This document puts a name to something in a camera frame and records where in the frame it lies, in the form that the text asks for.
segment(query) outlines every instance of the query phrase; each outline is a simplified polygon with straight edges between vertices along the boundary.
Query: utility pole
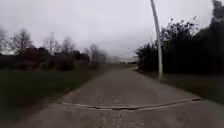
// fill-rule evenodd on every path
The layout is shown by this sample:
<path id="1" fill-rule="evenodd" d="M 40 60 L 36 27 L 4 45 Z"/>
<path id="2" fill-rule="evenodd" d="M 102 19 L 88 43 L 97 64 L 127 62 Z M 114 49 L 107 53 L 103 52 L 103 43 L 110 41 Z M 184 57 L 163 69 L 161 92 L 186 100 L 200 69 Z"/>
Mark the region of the utility pole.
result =
<path id="1" fill-rule="evenodd" d="M 155 7 L 155 3 L 154 0 L 150 0 L 151 1 L 151 6 L 152 6 L 152 12 L 153 12 L 153 16 L 154 16 L 154 21 L 155 21 L 155 27 L 156 27 L 156 34 L 157 34 L 157 44 L 158 44 L 158 60 L 159 60 L 159 80 L 162 80 L 163 78 L 163 59 L 162 59 L 162 48 L 161 48 L 161 38 L 160 38 L 160 30 L 159 30 L 159 20 L 158 20 L 158 16 L 156 13 L 156 7 Z"/>

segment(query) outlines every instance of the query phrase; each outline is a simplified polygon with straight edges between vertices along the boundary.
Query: road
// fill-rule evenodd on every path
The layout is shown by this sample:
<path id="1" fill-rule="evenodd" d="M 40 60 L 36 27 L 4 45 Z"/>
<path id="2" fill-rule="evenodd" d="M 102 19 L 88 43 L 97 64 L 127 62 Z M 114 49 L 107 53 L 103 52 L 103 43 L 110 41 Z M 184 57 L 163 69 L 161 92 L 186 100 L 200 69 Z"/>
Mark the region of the road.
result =
<path id="1" fill-rule="evenodd" d="M 224 107 L 132 70 L 113 70 L 12 128 L 224 128 Z"/>

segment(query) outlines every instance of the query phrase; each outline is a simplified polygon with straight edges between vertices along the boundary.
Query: grassy field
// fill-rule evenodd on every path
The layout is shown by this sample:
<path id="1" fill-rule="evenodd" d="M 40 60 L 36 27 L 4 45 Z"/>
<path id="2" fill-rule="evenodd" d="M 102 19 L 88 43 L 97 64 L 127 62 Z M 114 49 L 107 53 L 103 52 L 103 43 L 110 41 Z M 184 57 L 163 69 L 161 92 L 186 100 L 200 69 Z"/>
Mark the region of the grassy field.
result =
<path id="1" fill-rule="evenodd" d="M 156 73 L 144 74 L 157 78 Z M 162 82 L 224 105 L 224 76 L 165 74 Z"/>
<path id="2" fill-rule="evenodd" d="M 102 71 L 0 71 L 0 119 L 16 117 L 43 100 L 52 102 Z"/>

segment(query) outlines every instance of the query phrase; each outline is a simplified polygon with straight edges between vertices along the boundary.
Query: pavement seam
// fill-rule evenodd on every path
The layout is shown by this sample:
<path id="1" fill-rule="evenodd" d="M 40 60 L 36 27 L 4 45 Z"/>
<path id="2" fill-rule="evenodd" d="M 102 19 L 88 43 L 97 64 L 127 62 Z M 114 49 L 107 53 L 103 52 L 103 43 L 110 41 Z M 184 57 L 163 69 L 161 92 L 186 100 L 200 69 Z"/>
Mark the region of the pavement seam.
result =
<path id="1" fill-rule="evenodd" d="M 62 102 L 62 104 L 67 106 L 81 107 L 81 108 L 92 109 L 92 110 L 143 111 L 143 110 L 155 110 L 155 109 L 175 107 L 178 105 L 199 102 L 202 100 L 203 99 L 201 98 L 194 98 L 194 99 L 188 99 L 188 100 L 183 100 L 179 102 L 173 102 L 173 103 L 167 103 L 167 104 L 161 104 L 161 105 L 143 106 L 143 107 L 98 107 L 98 106 L 90 106 L 90 105 L 83 105 L 83 104 L 73 104 L 68 102 Z"/>

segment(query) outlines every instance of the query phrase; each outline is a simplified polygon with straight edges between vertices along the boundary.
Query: cloud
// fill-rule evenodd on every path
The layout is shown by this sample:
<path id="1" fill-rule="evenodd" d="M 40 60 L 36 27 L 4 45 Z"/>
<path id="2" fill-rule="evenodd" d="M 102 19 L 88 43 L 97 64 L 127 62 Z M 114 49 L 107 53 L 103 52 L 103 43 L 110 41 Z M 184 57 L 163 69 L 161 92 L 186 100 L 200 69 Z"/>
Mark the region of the cloud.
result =
<path id="1" fill-rule="evenodd" d="M 170 18 L 209 24 L 211 1 L 155 0 L 161 26 Z M 112 55 L 124 55 L 155 37 L 149 0 L 0 0 L 0 26 L 10 34 L 25 28 L 36 45 L 54 32 L 70 36 L 83 48 L 98 44 Z"/>

